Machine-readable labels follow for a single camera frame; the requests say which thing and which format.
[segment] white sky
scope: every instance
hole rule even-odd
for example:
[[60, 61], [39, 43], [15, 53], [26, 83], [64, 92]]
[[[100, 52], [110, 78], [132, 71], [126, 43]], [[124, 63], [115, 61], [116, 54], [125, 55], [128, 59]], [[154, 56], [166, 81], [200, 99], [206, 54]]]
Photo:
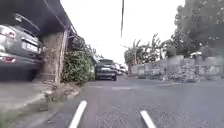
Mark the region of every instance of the white sky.
[[162, 41], [174, 33], [177, 6], [184, 0], [125, 0], [123, 38], [121, 39], [122, 0], [61, 0], [78, 34], [98, 54], [124, 63], [121, 47], [131, 46], [135, 39], [151, 41], [159, 33]]

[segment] fence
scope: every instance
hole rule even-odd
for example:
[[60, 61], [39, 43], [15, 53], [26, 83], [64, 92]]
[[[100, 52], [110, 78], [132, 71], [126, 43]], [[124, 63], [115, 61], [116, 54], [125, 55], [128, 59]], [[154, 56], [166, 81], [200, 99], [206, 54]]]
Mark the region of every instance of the fence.
[[132, 75], [149, 79], [210, 79], [224, 76], [223, 69], [224, 59], [219, 56], [206, 60], [176, 56], [131, 67]]

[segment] car windshield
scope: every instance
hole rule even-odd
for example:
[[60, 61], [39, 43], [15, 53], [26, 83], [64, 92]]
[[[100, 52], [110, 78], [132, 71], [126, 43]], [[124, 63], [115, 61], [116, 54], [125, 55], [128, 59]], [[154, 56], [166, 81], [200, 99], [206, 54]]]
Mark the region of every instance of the car windshield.
[[19, 14], [13, 15], [13, 19], [11, 20], [10, 25], [32, 36], [37, 36], [40, 33], [40, 29], [35, 24]]
[[101, 65], [114, 65], [112, 60], [107, 60], [107, 59], [99, 60], [99, 64], [101, 64]]

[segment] garage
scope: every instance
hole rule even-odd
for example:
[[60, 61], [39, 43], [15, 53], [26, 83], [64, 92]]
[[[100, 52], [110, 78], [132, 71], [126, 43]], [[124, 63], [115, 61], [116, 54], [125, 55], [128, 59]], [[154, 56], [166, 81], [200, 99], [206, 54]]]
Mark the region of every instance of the garage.
[[[60, 83], [68, 39], [77, 35], [60, 0], [0, 1], [0, 25], [11, 23], [15, 14], [25, 17], [39, 28], [37, 38], [44, 45], [44, 54], [35, 79]], [[17, 74], [8, 75], [16, 78], [21, 76], [17, 71], [14, 72]], [[3, 71], [0, 74], [9, 78]]]

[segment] street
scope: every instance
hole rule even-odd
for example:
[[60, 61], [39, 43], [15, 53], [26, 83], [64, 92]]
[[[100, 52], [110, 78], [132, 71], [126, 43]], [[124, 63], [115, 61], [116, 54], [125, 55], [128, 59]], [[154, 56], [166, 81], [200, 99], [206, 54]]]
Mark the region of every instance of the street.
[[223, 81], [95, 81], [38, 128], [68, 128], [82, 100], [88, 105], [79, 128], [146, 128], [141, 110], [149, 113], [158, 128], [223, 128], [223, 97]]

